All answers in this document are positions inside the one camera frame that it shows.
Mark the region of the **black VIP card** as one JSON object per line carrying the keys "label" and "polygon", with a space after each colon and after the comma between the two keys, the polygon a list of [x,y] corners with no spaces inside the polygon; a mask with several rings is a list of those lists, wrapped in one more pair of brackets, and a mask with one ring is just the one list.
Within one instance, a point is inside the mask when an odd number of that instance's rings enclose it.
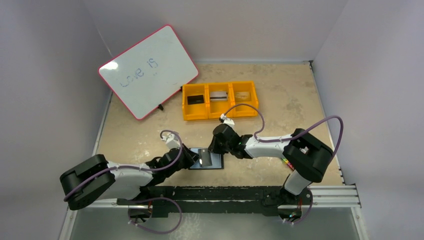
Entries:
{"label": "black VIP card", "polygon": [[213,165],[211,153],[207,148],[201,148],[200,154],[202,160],[201,167],[210,167]]}

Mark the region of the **black leather card holder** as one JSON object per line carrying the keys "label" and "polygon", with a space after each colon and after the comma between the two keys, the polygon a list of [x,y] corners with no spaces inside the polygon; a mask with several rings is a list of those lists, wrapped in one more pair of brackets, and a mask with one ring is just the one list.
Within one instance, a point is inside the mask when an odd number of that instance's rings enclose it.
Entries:
{"label": "black leather card holder", "polygon": [[199,159],[189,168],[189,170],[220,170],[224,169],[224,156],[212,153],[207,148],[190,148],[199,155]]}

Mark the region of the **yellow three-compartment tray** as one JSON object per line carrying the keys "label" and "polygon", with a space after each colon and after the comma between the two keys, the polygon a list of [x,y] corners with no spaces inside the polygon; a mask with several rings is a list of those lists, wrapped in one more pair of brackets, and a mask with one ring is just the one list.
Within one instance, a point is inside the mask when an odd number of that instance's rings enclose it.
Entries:
{"label": "yellow three-compartment tray", "polygon": [[259,107],[253,81],[184,84],[181,90],[185,121],[218,119],[237,104]]}

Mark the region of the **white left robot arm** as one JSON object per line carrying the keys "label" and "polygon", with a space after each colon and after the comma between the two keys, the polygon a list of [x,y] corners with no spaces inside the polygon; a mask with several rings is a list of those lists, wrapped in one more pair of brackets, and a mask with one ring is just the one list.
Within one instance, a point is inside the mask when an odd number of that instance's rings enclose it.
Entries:
{"label": "white left robot arm", "polygon": [[59,181],[64,201],[73,211],[105,199],[126,199],[142,205],[149,199],[145,187],[163,183],[177,171],[192,167],[200,158],[186,146],[173,148],[141,164],[122,165],[96,154],[65,171]]}

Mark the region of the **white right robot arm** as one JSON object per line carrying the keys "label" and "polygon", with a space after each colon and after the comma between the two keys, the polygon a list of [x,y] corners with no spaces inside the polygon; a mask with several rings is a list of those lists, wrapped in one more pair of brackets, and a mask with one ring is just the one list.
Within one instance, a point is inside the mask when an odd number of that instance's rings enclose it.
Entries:
{"label": "white right robot arm", "polygon": [[336,155],[308,129],[297,128],[290,135],[258,137],[239,135],[226,123],[212,132],[208,150],[214,154],[231,154],[238,159],[271,157],[286,159],[294,167],[281,189],[280,196],[288,204],[300,198],[301,192],[312,183],[320,183]]}

